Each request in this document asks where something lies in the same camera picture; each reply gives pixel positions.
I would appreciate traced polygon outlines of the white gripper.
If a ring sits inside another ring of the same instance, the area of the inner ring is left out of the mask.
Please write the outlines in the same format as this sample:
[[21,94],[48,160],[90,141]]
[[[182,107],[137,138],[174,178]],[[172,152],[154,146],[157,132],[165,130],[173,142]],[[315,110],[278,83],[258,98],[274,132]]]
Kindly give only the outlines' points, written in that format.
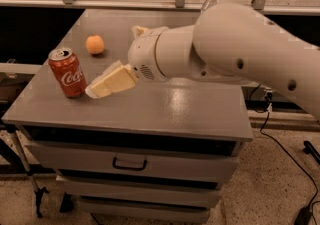
[[138,77],[148,82],[167,81],[157,64],[156,49],[161,34],[168,27],[148,29],[135,25],[131,30],[134,41],[128,51],[129,64],[123,65],[118,60],[106,68],[86,87],[85,93],[90,98],[99,99],[131,89],[136,86]]

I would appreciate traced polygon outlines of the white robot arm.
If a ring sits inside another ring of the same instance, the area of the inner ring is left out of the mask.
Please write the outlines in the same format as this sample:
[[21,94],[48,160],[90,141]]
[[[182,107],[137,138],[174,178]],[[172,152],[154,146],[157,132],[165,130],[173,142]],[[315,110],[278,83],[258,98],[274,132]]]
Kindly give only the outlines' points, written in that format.
[[86,88],[92,98],[133,88],[139,79],[187,78],[267,86],[320,119],[320,50],[239,4],[207,8],[191,26],[140,31],[127,65],[112,63]]

